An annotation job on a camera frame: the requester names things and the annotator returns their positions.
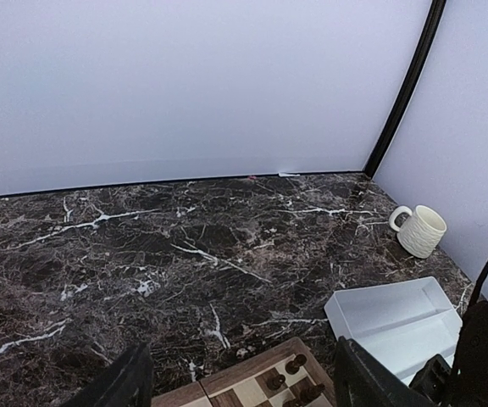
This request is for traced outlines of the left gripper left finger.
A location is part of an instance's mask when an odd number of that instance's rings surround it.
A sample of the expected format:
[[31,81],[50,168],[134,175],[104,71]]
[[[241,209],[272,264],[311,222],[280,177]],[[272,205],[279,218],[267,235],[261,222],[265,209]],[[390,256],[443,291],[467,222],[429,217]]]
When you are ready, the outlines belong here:
[[130,346],[64,406],[150,406],[153,359],[148,343]]

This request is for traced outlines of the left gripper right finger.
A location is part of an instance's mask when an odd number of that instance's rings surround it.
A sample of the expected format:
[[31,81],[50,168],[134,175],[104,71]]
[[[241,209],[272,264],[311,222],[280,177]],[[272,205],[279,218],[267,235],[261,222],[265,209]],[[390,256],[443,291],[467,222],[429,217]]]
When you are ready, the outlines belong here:
[[343,336],[336,344],[333,383],[337,406],[434,406],[403,384],[356,340]]

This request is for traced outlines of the white plastic tray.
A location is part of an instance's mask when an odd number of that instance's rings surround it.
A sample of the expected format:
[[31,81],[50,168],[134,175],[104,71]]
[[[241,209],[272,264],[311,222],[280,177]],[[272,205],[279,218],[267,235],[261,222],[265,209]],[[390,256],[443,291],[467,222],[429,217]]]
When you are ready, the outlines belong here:
[[406,385],[437,354],[452,365],[462,326],[432,276],[337,290],[324,312],[337,338],[356,340]]

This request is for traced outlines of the wooden chess board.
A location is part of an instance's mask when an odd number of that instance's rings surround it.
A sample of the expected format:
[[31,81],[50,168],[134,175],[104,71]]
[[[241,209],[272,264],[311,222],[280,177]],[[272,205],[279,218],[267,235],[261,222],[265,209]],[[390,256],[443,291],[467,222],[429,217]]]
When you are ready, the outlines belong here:
[[[286,363],[298,354],[307,363],[296,375],[288,375]],[[152,399],[152,406],[263,406],[271,396],[309,376],[317,386],[304,390],[306,403],[324,390],[331,406],[336,405],[333,381],[311,354],[307,345],[294,337],[238,365]]]

